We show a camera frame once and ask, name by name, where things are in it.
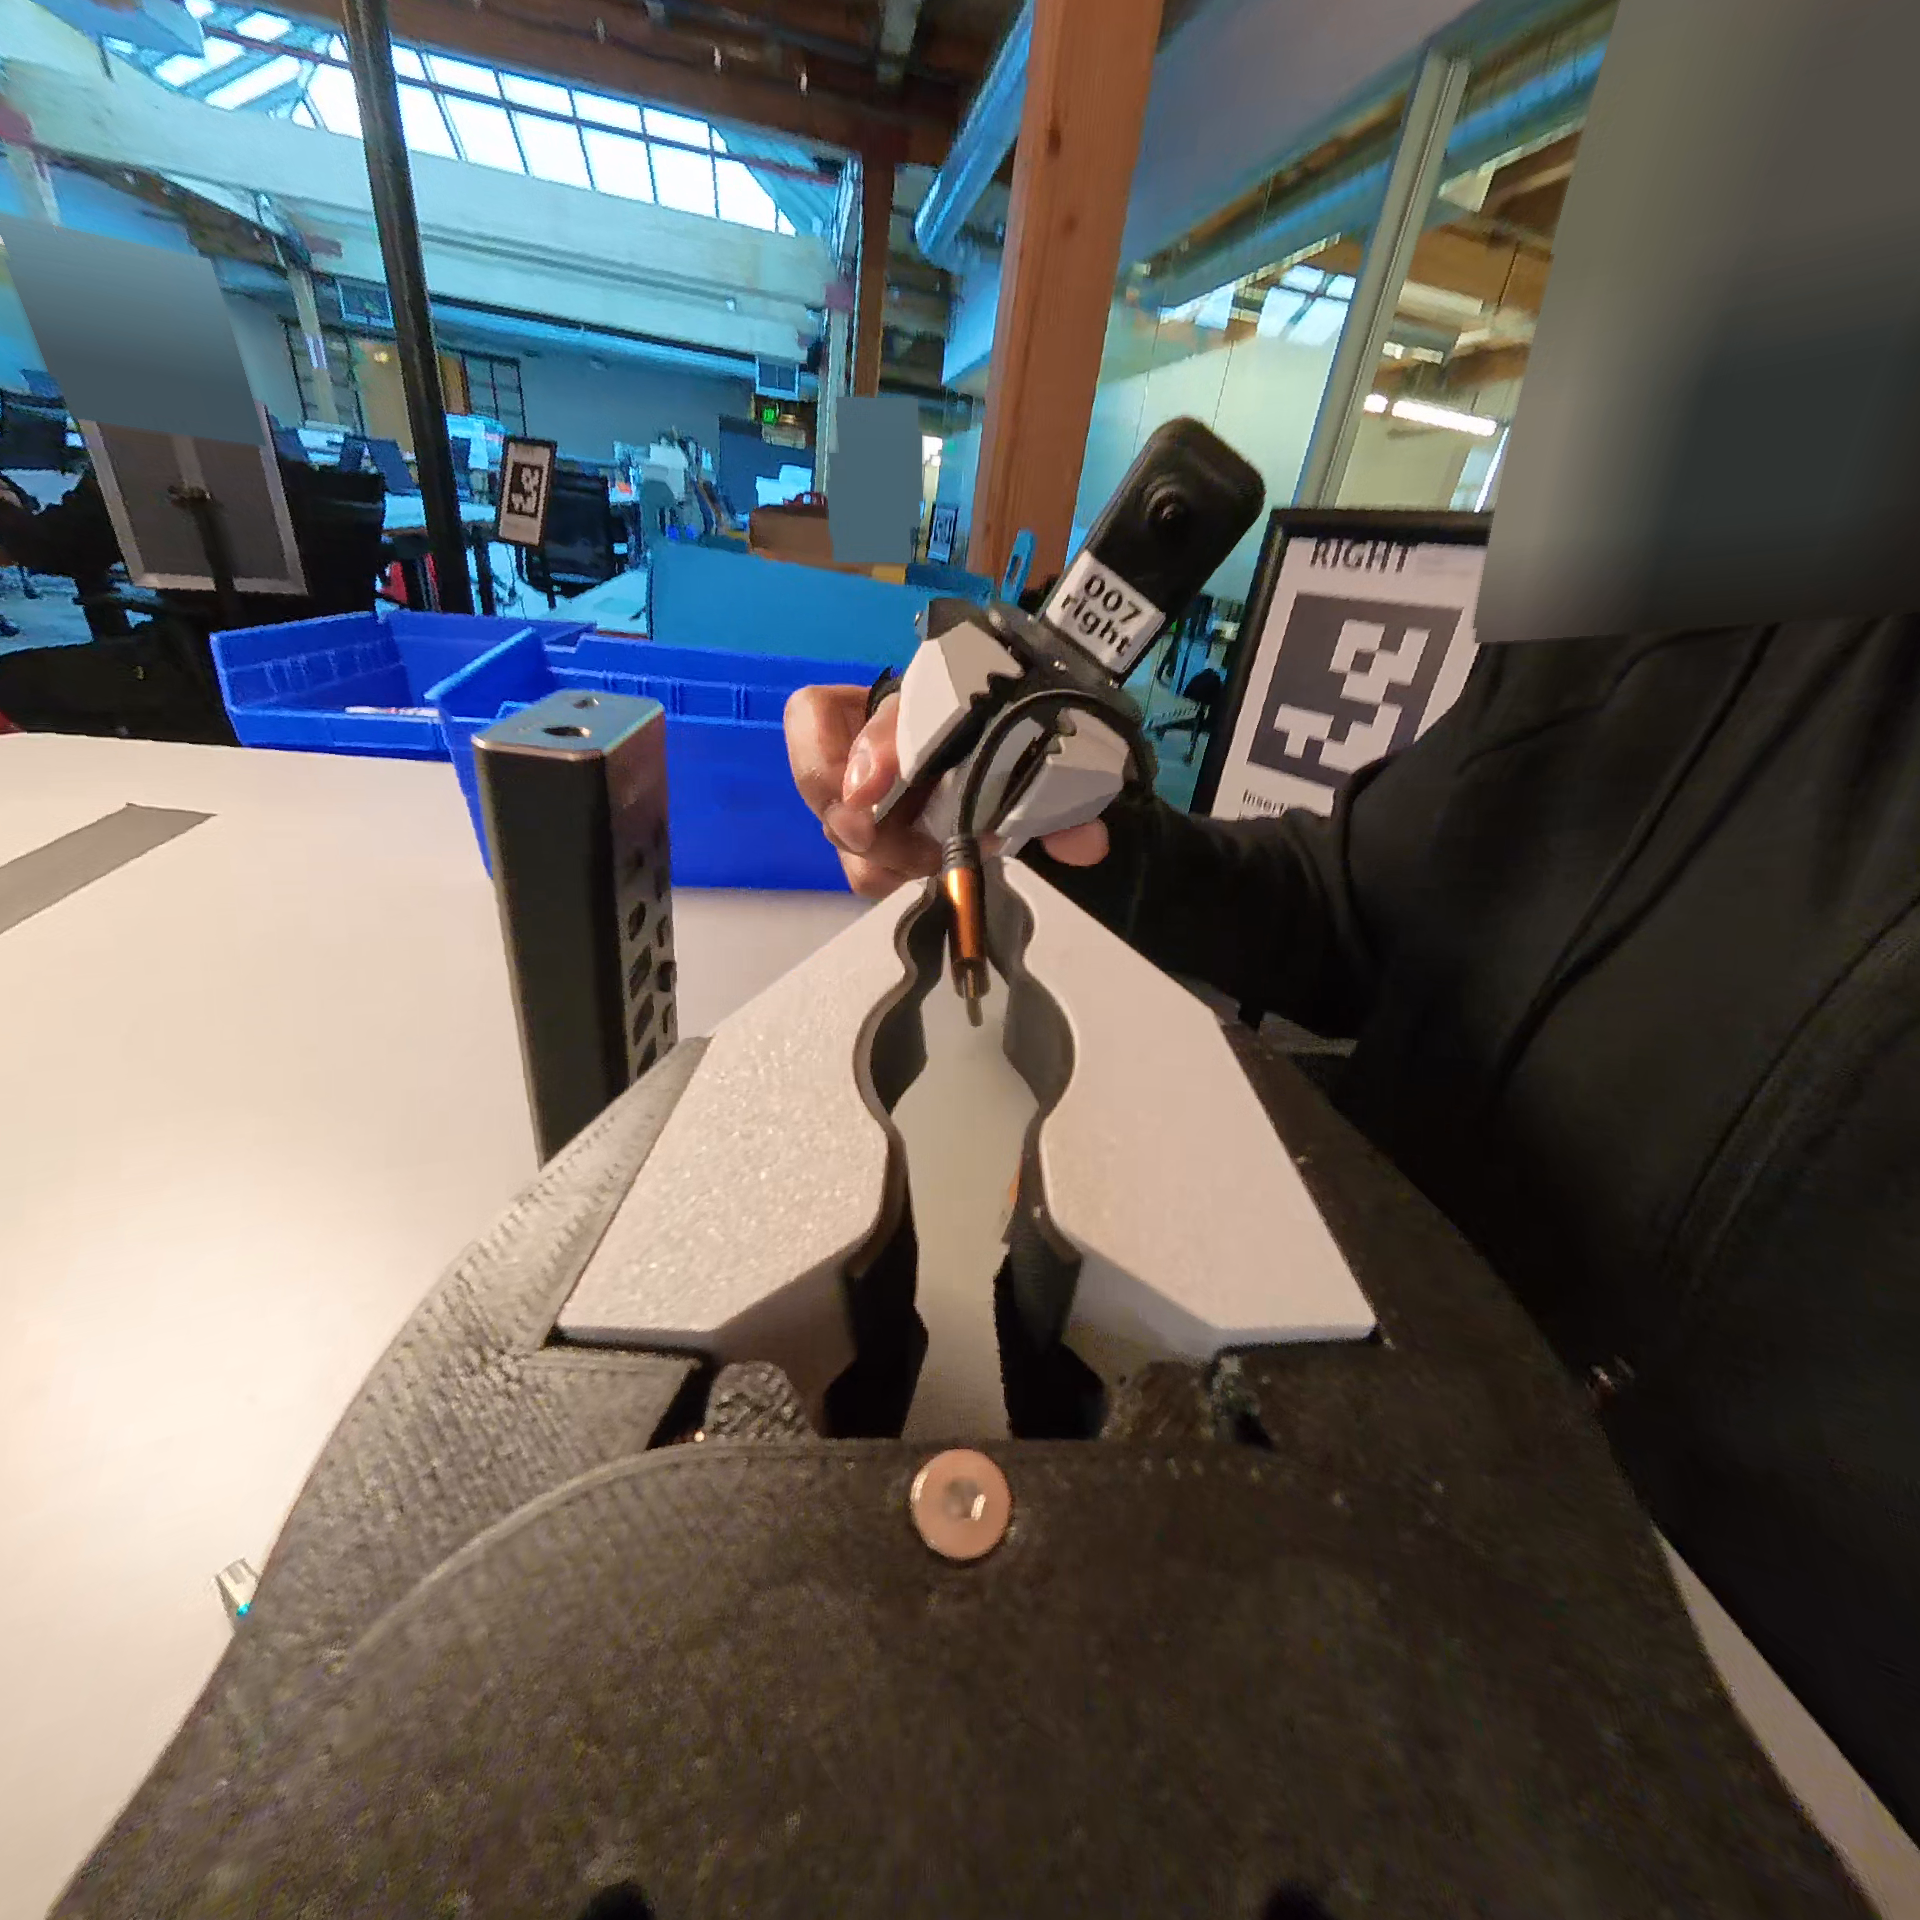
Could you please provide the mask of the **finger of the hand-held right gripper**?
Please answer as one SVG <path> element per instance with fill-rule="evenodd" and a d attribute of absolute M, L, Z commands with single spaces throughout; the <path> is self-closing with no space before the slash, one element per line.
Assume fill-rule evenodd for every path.
<path fill-rule="evenodd" d="M 987 848 L 1021 856 L 1049 834 L 1099 820 L 1121 794 L 1133 721 L 1108 706 L 1025 712 L 1003 737 L 982 737 L 969 760 L 939 777 L 919 831 L 947 844 L 958 831 L 958 803 L 975 768 L 987 766 L 975 831 Z"/>
<path fill-rule="evenodd" d="M 957 829 L 978 748 L 1021 681 L 1021 655 L 990 619 L 961 619 L 926 635 L 895 699 L 899 768 L 876 804 L 876 822 Z"/>

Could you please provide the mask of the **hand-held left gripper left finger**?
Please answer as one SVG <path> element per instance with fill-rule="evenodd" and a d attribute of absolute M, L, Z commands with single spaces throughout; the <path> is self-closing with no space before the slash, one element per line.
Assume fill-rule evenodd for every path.
<path fill-rule="evenodd" d="M 735 1011 L 589 1258 L 569 1344 L 775 1365 L 830 1433 L 919 1390 L 919 1226 L 896 1106 L 926 1069 L 947 908 L 904 888 Z"/>

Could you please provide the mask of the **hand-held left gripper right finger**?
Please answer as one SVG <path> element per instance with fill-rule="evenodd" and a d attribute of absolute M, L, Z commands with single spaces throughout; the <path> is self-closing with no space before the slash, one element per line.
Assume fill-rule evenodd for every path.
<path fill-rule="evenodd" d="M 1012 1433 L 1099 1433 L 1154 1365 L 1377 1338 L 1349 1258 L 1201 996 L 1021 860 L 987 879 L 1003 1052 L 1037 1097 L 995 1329 Z"/>

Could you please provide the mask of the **blue plastic bin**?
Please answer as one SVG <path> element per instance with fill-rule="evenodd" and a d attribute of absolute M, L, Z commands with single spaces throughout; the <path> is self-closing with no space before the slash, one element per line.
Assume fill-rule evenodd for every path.
<path fill-rule="evenodd" d="M 211 635 L 241 745 L 448 760 L 430 693 L 507 640 L 574 635 L 566 621 L 444 612 L 351 612 Z"/>
<path fill-rule="evenodd" d="M 808 684 L 871 686 L 879 662 L 674 649 L 587 632 L 510 635 L 426 690 L 493 863 L 473 740 L 555 693 L 654 699 L 666 712 L 670 848 L 679 888 L 830 891 L 842 866 L 800 800 L 785 754 L 785 705 Z"/>

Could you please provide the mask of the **black long USB hub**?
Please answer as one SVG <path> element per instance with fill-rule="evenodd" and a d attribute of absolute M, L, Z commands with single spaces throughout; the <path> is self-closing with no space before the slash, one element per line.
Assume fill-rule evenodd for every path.
<path fill-rule="evenodd" d="M 473 740 L 540 1159 L 679 1042 L 666 712 L 559 690 Z"/>

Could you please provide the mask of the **person's right forearm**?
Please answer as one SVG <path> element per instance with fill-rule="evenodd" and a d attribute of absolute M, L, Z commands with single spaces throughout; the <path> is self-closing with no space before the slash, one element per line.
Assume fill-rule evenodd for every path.
<path fill-rule="evenodd" d="M 1328 816 L 1219 822 L 1126 795 L 1025 863 L 1167 974 L 1318 1036 L 1411 1024 L 1494 1048 L 1506 981 L 1485 910 L 1515 845 L 1519 788 L 1497 758 L 1408 748 Z"/>

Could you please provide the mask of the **person's right hand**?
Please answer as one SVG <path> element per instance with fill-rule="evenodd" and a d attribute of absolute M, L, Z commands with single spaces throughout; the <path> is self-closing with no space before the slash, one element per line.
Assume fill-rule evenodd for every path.
<path fill-rule="evenodd" d="M 785 745 L 797 791 L 831 841 L 850 891 L 884 900 L 939 874 L 941 845 L 914 813 L 876 820 L 899 780 L 896 699 L 868 706 L 861 686 L 806 686 L 785 706 Z M 1052 834 L 1021 856 L 1093 915 L 1126 919 L 1136 881 L 1108 874 L 1115 831 L 1151 820 L 1151 804 L 1115 804 L 1105 820 Z"/>

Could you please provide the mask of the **large blue plastic crate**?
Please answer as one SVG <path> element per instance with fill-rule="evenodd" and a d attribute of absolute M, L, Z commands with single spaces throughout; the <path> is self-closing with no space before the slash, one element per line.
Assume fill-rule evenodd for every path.
<path fill-rule="evenodd" d="M 987 604 L 995 584 L 914 566 L 907 584 L 671 541 L 648 558 L 648 635 L 670 649 L 907 665 L 936 597 Z"/>

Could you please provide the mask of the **black framed tag board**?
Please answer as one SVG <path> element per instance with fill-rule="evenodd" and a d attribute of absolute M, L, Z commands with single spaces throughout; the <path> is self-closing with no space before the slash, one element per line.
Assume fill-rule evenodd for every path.
<path fill-rule="evenodd" d="M 1423 737 L 1476 659 L 1489 539 L 1489 513 L 1275 510 L 1189 811 L 1327 820 Z"/>

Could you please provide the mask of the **small tag sign on stand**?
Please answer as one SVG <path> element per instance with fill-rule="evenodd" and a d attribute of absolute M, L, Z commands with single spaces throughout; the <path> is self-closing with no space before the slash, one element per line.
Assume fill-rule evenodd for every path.
<path fill-rule="evenodd" d="M 507 434 L 494 480 L 494 532 L 500 545 L 540 550 L 556 492 L 559 450 L 546 439 Z"/>

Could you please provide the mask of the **person's black jacket torso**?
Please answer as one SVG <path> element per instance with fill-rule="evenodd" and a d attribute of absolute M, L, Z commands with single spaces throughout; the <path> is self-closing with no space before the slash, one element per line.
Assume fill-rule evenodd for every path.
<path fill-rule="evenodd" d="M 1342 803 L 1346 1113 L 1918 1831 L 1918 615 L 1489 649 Z"/>

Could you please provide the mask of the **black pole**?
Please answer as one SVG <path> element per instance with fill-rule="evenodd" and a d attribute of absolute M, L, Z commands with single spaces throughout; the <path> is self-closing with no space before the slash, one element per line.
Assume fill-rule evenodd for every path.
<path fill-rule="evenodd" d="M 430 558 L 435 566 L 435 604 L 442 612 L 469 615 L 473 609 L 473 579 L 469 575 L 469 535 L 444 422 L 442 357 L 430 316 L 390 11 L 387 2 L 342 2 L 342 16 L 371 177 L 374 224 L 395 306 L 404 396 L 414 439 Z"/>

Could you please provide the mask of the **grey board stand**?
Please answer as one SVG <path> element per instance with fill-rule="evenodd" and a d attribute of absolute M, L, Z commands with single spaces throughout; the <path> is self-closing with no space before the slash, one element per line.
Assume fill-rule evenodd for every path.
<path fill-rule="evenodd" d="M 274 440 L 81 422 L 133 587 L 293 597 L 309 591 Z"/>

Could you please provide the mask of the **black office chair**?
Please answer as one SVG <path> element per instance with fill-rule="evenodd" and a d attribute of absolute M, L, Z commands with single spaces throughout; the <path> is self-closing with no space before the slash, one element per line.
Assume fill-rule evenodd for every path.
<path fill-rule="evenodd" d="M 157 612 L 127 635 L 7 655 L 4 727 L 238 748 L 211 628 L 192 612 Z"/>

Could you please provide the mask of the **wooden post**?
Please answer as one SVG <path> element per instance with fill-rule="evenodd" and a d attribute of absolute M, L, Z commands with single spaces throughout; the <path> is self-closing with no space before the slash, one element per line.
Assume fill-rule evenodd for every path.
<path fill-rule="evenodd" d="M 972 566 L 1001 575 L 1019 532 L 1063 567 L 1151 94 L 1163 2 L 1037 2 Z"/>

